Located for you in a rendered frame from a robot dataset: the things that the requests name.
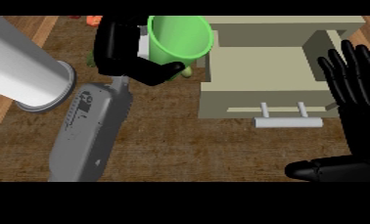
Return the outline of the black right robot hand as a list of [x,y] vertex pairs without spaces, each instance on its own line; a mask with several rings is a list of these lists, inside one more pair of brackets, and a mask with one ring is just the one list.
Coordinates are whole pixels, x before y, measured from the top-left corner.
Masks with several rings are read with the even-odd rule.
[[318,58],[339,106],[349,155],[290,163],[284,174],[309,182],[370,182],[370,49],[340,42],[340,51]]

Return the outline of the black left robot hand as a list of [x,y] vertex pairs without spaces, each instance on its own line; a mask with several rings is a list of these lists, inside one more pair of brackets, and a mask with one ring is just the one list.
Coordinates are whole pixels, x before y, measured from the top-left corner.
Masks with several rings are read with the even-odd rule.
[[160,65],[139,55],[141,25],[148,15],[104,15],[93,42],[93,62],[98,73],[108,76],[127,75],[149,86],[157,86],[183,69],[181,62]]

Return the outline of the green cup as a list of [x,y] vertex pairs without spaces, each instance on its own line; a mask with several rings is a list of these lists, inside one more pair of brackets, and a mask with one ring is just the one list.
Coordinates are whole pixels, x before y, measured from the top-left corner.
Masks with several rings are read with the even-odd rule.
[[149,60],[160,65],[181,62],[188,67],[215,45],[212,26],[201,16],[149,16],[148,35]]

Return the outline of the beige drawer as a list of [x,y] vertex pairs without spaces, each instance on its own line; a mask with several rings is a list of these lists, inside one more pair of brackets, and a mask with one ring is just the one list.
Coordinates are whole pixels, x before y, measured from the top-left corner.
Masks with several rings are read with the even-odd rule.
[[318,30],[297,47],[213,47],[200,89],[200,118],[252,118],[268,105],[272,117],[297,117],[303,105],[315,117],[336,117],[317,59],[340,45],[333,30]]

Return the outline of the large grey white cylinder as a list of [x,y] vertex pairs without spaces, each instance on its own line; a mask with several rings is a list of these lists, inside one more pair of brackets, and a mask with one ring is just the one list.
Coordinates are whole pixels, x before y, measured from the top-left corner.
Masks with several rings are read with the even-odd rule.
[[0,95],[27,112],[47,112],[68,99],[77,83],[72,66],[56,61],[0,16]]

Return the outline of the beige cabinet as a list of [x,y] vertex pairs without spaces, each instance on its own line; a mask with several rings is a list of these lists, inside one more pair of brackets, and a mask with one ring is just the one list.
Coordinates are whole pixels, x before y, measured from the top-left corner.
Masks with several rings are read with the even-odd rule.
[[206,16],[220,47],[300,47],[317,31],[346,38],[364,25],[361,16]]

